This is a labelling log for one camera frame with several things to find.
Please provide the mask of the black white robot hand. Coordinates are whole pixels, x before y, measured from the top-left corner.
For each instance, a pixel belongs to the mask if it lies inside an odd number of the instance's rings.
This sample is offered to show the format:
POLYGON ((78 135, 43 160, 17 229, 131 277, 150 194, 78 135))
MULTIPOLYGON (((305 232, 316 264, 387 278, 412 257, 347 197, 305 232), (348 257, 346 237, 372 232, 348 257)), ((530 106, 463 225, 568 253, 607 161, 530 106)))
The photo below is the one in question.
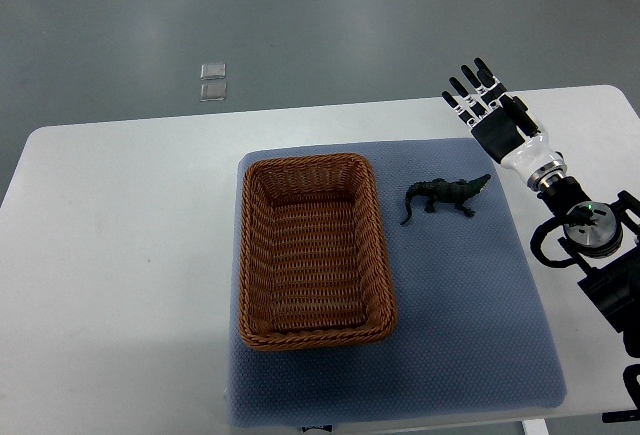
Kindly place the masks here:
POLYGON ((565 178, 562 154, 549 146, 548 132, 530 116, 527 105, 505 88, 484 60, 477 57, 474 64, 461 67, 472 91, 451 77, 454 92, 442 93, 472 137, 494 162, 515 171, 534 192, 565 178))

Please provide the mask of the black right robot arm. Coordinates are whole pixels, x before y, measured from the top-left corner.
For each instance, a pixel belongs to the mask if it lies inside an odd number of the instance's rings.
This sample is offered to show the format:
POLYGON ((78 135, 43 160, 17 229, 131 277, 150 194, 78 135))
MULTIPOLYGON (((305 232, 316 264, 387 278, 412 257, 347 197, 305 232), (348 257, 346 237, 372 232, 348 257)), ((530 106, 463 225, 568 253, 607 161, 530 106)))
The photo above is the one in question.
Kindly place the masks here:
POLYGON ((534 172, 527 185, 553 214, 534 231, 531 253, 550 268, 578 266, 585 274, 578 286, 622 335, 626 353, 638 359, 639 248, 628 250, 602 268, 588 260, 614 255, 625 232, 639 235, 639 200, 623 190, 611 203, 594 201, 557 161, 534 172))

